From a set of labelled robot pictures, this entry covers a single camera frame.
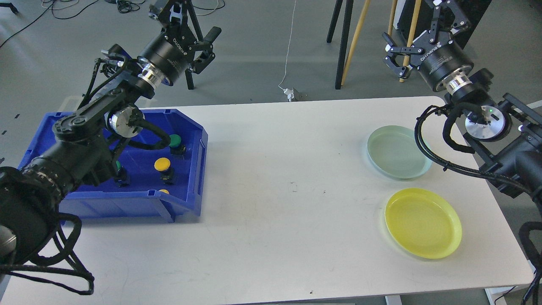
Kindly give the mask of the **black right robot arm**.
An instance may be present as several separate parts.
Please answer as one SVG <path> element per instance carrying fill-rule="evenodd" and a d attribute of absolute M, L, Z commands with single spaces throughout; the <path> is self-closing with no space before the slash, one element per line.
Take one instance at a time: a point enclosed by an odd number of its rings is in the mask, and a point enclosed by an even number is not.
<path fill-rule="evenodd" d="M 489 181 L 512 198 L 527 194 L 541 209 L 541 115 L 507 93 L 501 102 L 488 95 L 493 75 L 474 64 L 456 42 L 471 23 L 456 0 L 417 0 L 406 46 L 397 46 L 388 33 L 384 58 L 397 77 L 417 71 L 434 92 L 446 92 L 444 106 L 430 106 L 418 117 L 414 139 L 422 154 L 462 175 Z M 445 160 L 422 138 L 430 114 L 446 116 L 445 143 L 455 151 L 477 154 L 483 164 L 472 169 Z"/>

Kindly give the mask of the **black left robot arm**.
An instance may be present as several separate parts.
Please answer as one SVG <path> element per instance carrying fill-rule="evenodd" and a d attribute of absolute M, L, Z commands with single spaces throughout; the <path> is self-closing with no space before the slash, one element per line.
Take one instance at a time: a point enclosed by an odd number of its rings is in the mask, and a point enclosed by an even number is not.
<path fill-rule="evenodd" d="M 207 133 L 186 115 L 142 111 L 141 98 L 156 88 L 198 74 L 215 58 L 221 29 L 203 36 L 189 0 L 158 0 L 151 19 L 161 31 L 132 58 L 114 45 L 98 58 L 87 93 L 76 111 L 45 120 L 53 137 L 35 137 L 20 169 L 1 168 L 1 277 L 57 274 L 84 279 L 91 295 L 94 277 L 74 251 L 83 207 L 101 216 L 163 216 L 201 213 Z"/>

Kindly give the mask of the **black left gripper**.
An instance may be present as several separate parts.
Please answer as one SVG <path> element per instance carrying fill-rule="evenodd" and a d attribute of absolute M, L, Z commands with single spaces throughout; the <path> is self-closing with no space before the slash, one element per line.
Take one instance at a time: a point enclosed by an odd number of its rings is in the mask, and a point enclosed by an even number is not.
<path fill-rule="evenodd" d="M 162 31 L 140 52 L 138 60 L 159 69 L 165 75 L 163 84 L 174 85 L 184 71 L 199 75 L 214 60 L 213 43 L 222 29 L 214 26 L 202 40 L 197 40 L 187 26 L 188 0 L 156 0 L 149 6 L 149 17 L 160 23 Z M 181 50 L 170 41 L 173 38 L 170 27 L 185 25 L 187 68 Z"/>

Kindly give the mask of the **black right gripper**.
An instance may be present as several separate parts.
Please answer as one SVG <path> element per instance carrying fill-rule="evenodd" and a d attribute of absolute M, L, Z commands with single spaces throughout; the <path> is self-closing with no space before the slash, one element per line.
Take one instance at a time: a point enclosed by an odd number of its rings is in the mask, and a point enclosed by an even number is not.
<path fill-rule="evenodd" d="M 457 0 L 426 0 L 432 9 L 428 40 L 431 45 L 422 47 L 400 47 L 392 37 L 383 33 L 387 43 L 387 54 L 383 61 L 399 79 L 407 79 L 412 69 L 420 75 L 434 92 L 456 92 L 470 83 L 468 75 L 472 71 L 473 61 L 453 40 L 457 34 L 470 29 L 471 23 L 459 6 Z M 446 43 L 437 41 L 447 36 Z M 408 64 L 399 65 L 397 56 L 405 56 Z"/>

